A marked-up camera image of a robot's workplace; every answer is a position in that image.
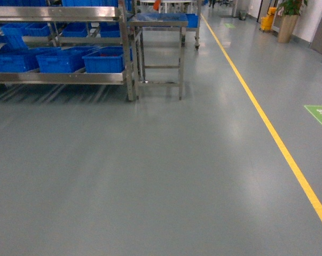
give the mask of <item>white wall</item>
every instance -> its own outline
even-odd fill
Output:
[[[303,8],[293,34],[311,43],[321,18],[322,0],[308,0],[308,7]]]
[[[261,8],[262,0],[251,0],[248,7],[248,14],[252,17],[258,18],[258,13]]]

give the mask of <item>stainless steel shelf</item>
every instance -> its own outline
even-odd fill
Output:
[[[0,6],[0,22],[119,22],[120,38],[97,38],[96,34],[85,38],[67,38],[56,35],[59,43],[74,44],[122,44],[124,49],[125,71],[117,74],[82,73],[78,70],[71,74],[55,73],[0,73],[0,83],[12,84],[100,84],[126,85],[129,100],[135,98],[132,82],[132,64],[130,61],[130,43],[125,16],[125,3],[116,7],[2,7]],[[26,42],[47,43],[54,40],[54,35],[43,38],[25,37]]]
[[[122,38],[119,37],[60,37],[61,44],[122,44]]]
[[[12,84],[104,84],[122,85],[126,83],[127,73],[0,73],[0,83]]]
[[[115,7],[11,7],[0,6],[0,21],[22,22],[103,22],[118,21]]]
[[[144,31],[180,31],[179,27],[143,27]],[[188,32],[196,32],[197,28],[186,28]]]

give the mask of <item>metal rack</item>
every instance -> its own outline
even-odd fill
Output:
[[[196,28],[186,28],[187,32],[195,32],[195,48],[196,50],[199,49],[200,43],[200,16],[201,16],[201,6],[202,6],[203,0],[193,0],[193,2],[197,3],[197,16],[198,16],[198,27]],[[134,1],[134,7],[135,10],[137,10],[137,1]],[[179,31],[178,27],[171,27],[171,28],[165,28],[165,27],[144,27],[144,30],[148,31]]]
[[[183,75],[184,75],[184,46],[186,38],[186,26],[188,25],[185,14],[177,14],[178,20],[169,20],[166,15],[157,14],[156,19],[148,21],[145,19],[145,14],[138,13],[130,21],[130,29],[133,31],[133,66],[138,67],[138,72],[135,72],[135,88],[136,96],[139,98],[140,86],[175,86],[179,87],[179,99],[182,99],[183,91]],[[178,65],[145,65],[144,61],[144,46],[143,46],[143,28],[144,27],[163,27],[171,26],[179,30],[179,58]],[[178,82],[156,82],[147,81],[145,69],[178,69]]]
[[[88,74],[84,68],[70,74],[39,73],[32,70],[26,73],[0,73],[0,83],[12,84],[99,84],[123,85],[128,88],[129,101],[135,99],[132,82],[132,63],[127,30],[125,2],[119,0],[119,7],[2,7],[0,22],[118,22],[120,38],[71,38],[71,43],[122,44],[125,70],[114,74]]]

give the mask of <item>gray epoxy floor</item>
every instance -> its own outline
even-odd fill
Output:
[[[320,56],[203,13],[322,202],[322,126],[303,108],[322,105]],[[0,255],[322,255],[321,221],[204,23],[200,37],[183,101],[75,87],[39,104],[50,86],[0,101]]]

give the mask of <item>yellow line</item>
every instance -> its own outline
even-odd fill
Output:
[[[289,164],[290,168],[294,172],[294,174],[295,174],[297,180],[299,181],[302,189],[304,190],[304,192],[307,195],[310,203],[312,204],[312,206],[315,209],[317,215],[320,217],[320,220],[322,221],[322,203],[320,202],[319,198],[316,196],[316,194],[312,190],[311,186],[309,185],[308,181],[304,177],[304,175],[303,175],[302,171],[300,170],[299,166],[296,164],[296,162],[293,159],[293,157],[291,156],[289,150],[284,145],[282,139],[278,135],[277,131],[274,129],[274,127],[271,124],[270,120],[268,119],[268,117],[266,116],[265,112],[263,111],[261,105],[258,103],[258,101],[254,97],[253,93],[251,92],[250,88],[247,86],[245,80],[240,75],[239,71],[235,67],[234,63],[232,62],[231,58],[229,57],[229,55],[227,54],[227,52],[225,51],[225,49],[223,48],[222,44],[220,43],[219,39],[217,38],[217,36],[213,32],[212,28],[208,24],[207,20],[204,18],[203,15],[201,15],[201,17],[204,20],[204,22],[206,23],[206,25],[207,25],[208,29],[210,30],[210,32],[212,33],[215,41],[219,45],[219,47],[222,50],[223,54],[225,55],[227,61],[231,65],[234,73],[236,74],[236,76],[238,77],[240,83],[242,84],[242,87],[244,87],[247,95],[249,96],[249,98],[252,101],[253,105],[257,109],[257,111],[258,111],[259,115],[261,116],[263,122],[265,123],[265,125],[268,128],[269,132],[271,133],[273,139],[275,140],[278,148],[282,152],[285,160],[287,161],[287,163]]]

